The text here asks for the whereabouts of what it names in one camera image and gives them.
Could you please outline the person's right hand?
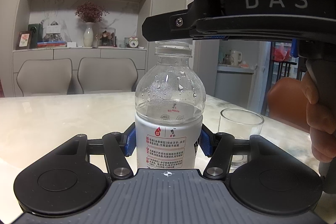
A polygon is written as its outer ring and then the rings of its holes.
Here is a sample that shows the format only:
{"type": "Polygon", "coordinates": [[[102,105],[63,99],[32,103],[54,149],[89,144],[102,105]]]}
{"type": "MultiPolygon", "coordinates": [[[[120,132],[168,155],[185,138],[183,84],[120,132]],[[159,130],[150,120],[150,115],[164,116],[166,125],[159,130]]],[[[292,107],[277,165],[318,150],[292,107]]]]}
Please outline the person's right hand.
{"type": "Polygon", "coordinates": [[[331,162],[335,158],[335,116],[318,103],[318,90],[306,72],[301,81],[301,89],[306,99],[306,120],[310,126],[311,151],[321,162],[331,162]]]}

